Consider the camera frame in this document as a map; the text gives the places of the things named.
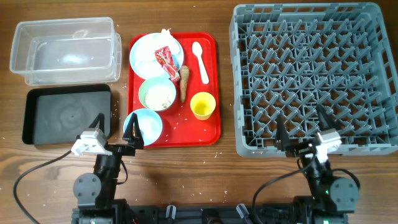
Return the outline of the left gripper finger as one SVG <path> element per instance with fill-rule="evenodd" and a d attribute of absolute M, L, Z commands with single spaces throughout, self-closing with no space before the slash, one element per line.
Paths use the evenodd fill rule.
<path fill-rule="evenodd" d="M 104 121 L 104 114 L 99 113 L 93 122 L 88 126 L 88 128 L 92 130 L 100 130 L 104 134 Z"/>
<path fill-rule="evenodd" d="M 123 140 L 127 142 L 128 146 L 134 149 L 144 148 L 144 139 L 139 127 L 137 114 L 135 113 L 131 113 L 129 117 L 126 118 Z"/>

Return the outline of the white napkin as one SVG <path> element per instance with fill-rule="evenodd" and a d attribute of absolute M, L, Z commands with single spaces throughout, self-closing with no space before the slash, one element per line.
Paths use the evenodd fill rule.
<path fill-rule="evenodd" d="M 138 67 L 142 63 L 155 61 L 154 52 L 165 46 L 169 46 L 172 55 L 182 53 L 182 47 L 171 35 L 170 29 L 162 29 L 160 33 L 144 35 L 131 49 L 131 67 Z"/>

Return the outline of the red snack wrapper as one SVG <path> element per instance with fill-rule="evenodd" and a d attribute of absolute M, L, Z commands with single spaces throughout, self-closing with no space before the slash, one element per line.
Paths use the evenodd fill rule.
<path fill-rule="evenodd" d="M 175 66 L 169 46 L 162 47 L 154 52 L 155 58 L 164 71 L 169 74 L 172 82 L 180 80 L 180 74 Z"/>

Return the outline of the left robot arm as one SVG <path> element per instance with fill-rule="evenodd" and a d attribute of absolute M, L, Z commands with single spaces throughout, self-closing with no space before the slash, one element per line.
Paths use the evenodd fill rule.
<path fill-rule="evenodd" d="M 134 156 L 144 147 L 144 139 L 136 114 L 132 114 L 123 134 L 127 143 L 109 144 L 104 132 L 104 114 L 100 113 L 76 137 L 71 152 L 74 155 L 94 154 L 92 173 L 82 174 L 73 185 L 78 208 L 72 211 L 72 223 L 137 223 L 137 216 L 125 199 L 115 199 L 120 168 L 126 168 L 122 156 Z"/>

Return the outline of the black waste tray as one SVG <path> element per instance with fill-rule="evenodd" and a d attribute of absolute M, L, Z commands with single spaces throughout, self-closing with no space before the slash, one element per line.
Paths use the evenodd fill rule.
<path fill-rule="evenodd" d="M 28 92 L 22 142 L 73 142 L 100 114 L 104 133 L 111 133 L 111 89 L 106 84 L 36 88 Z"/>

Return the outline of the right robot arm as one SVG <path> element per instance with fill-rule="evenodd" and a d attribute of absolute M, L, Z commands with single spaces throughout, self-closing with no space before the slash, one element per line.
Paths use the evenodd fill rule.
<path fill-rule="evenodd" d="M 361 187 L 359 179 L 346 169 L 332 169 L 328 154 L 342 145 L 340 129 L 317 105 L 320 130 L 315 137 L 293 143 L 279 115 L 276 146 L 288 157 L 298 159 L 298 171 L 307 180 L 310 196 L 296 196 L 289 208 L 290 223 L 347 223 L 353 213 Z"/>

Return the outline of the brown carrot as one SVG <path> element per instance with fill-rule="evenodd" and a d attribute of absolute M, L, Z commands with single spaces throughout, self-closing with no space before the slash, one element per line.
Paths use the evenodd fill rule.
<path fill-rule="evenodd" d="M 186 65 L 182 65 L 180 68 L 180 101 L 182 103 L 184 103 L 186 100 L 189 74 L 190 74 L 189 68 Z"/>

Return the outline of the clear plastic waste bin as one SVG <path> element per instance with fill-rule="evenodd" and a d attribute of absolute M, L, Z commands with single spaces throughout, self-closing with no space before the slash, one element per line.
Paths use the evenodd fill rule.
<path fill-rule="evenodd" d="M 110 17 L 24 21 L 12 41 L 9 69 L 30 86 L 116 82 L 121 36 Z"/>

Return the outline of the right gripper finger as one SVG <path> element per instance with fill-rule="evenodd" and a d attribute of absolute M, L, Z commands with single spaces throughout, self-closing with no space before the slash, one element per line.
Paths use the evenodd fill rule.
<path fill-rule="evenodd" d="M 322 105 L 317 105 L 316 110 L 318 114 L 318 125 L 320 131 L 326 131 L 329 129 L 338 130 L 337 123 L 326 113 L 326 110 Z"/>
<path fill-rule="evenodd" d="M 275 146 L 278 149 L 285 149 L 287 146 L 290 146 L 290 138 L 284 126 L 284 121 L 282 119 L 281 114 L 278 115 L 276 122 L 277 122 L 277 129 L 275 134 Z"/>

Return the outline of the green bowl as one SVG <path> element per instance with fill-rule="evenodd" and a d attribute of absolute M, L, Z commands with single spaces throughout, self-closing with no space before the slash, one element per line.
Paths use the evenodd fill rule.
<path fill-rule="evenodd" d="M 145 80 L 139 87 L 139 101 L 153 111 L 165 111 L 177 96 L 175 85 L 167 78 L 155 77 Z"/>

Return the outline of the grey dishwasher rack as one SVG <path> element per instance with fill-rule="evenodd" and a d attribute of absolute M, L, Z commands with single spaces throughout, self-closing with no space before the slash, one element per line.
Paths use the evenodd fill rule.
<path fill-rule="evenodd" d="M 397 70 L 381 8 L 372 2 L 240 4 L 229 25 L 236 150 L 281 157 L 277 118 L 293 142 L 340 125 L 344 156 L 397 150 Z"/>

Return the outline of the white plastic spoon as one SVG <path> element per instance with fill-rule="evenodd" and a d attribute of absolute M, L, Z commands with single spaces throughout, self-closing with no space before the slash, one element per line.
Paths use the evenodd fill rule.
<path fill-rule="evenodd" d="M 203 63 L 203 59 L 202 59 L 203 49 L 199 42 L 194 42 L 192 44 L 192 52 L 197 57 L 197 60 L 198 60 L 201 81 L 203 84 L 207 85 L 207 84 L 209 84 L 210 80 L 209 80 L 205 65 Z"/>

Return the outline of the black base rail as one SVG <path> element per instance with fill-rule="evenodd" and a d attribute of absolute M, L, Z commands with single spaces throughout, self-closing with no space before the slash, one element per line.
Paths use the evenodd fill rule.
<path fill-rule="evenodd" d="M 347 215 L 297 208 L 292 204 L 268 204 L 256 208 L 262 223 L 347 224 Z M 110 210 L 74 209 L 72 223 L 256 223 L 251 207 L 131 206 Z"/>

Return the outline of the red serving tray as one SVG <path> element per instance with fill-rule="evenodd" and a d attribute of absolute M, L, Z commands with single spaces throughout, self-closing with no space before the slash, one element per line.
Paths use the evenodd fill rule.
<path fill-rule="evenodd" d="M 169 74 L 154 60 L 145 68 L 144 63 L 135 66 L 136 60 L 143 55 L 142 45 L 155 41 L 158 33 L 141 34 L 131 40 L 129 53 L 129 78 L 127 84 L 127 112 L 132 113 L 144 106 L 139 101 L 139 87 L 152 77 L 168 78 Z M 221 116 L 219 107 L 218 64 L 215 39 L 205 32 L 173 33 L 180 46 L 180 52 L 173 55 L 176 67 L 186 65 L 190 69 L 187 83 L 186 100 L 180 101 L 180 88 L 176 84 L 177 97 L 171 107 L 159 113 L 162 119 L 162 134 L 150 148 L 161 147 L 198 147 L 212 145 L 221 135 Z M 202 60 L 210 82 L 204 84 L 201 80 L 197 57 L 192 52 L 192 45 L 198 42 L 202 49 Z M 216 107 L 210 117 L 204 121 L 195 117 L 190 108 L 191 98 L 199 92 L 208 92 L 214 96 Z"/>

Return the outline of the white rice pile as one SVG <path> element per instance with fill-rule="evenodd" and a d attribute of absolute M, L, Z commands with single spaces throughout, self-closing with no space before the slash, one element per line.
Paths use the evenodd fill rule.
<path fill-rule="evenodd" d="M 148 89 L 144 96 L 146 106 L 154 111 L 163 111 L 171 106 L 174 100 L 174 91 L 167 86 L 157 85 Z"/>

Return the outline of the yellow plastic cup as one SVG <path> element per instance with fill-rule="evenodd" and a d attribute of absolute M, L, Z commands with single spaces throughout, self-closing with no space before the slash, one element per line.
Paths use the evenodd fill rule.
<path fill-rule="evenodd" d="M 190 100 L 190 109 L 196 119 L 208 119 L 216 108 L 215 97 L 208 92 L 196 93 Z"/>

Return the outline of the small light blue bowl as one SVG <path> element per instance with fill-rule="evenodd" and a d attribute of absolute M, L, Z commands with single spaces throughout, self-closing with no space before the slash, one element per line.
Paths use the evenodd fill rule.
<path fill-rule="evenodd" d="M 158 140 L 162 133 L 163 124 L 160 116 L 155 112 L 147 108 L 141 108 L 130 113 L 124 121 L 123 132 L 126 131 L 129 120 L 132 114 L 137 115 L 139 128 L 144 140 L 144 146 L 151 145 Z"/>

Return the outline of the large light blue plate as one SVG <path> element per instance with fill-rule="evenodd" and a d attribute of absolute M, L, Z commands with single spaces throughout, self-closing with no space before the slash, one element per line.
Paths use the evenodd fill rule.
<path fill-rule="evenodd" d="M 170 78 L 154 55 L 155 50 L 162 47 L 159 43 L 161 36 L 161 33 L 146 34 L 138 38 L 131 47 L 130 66 L 136 75 L 145 80 L 154 77 Z"/>

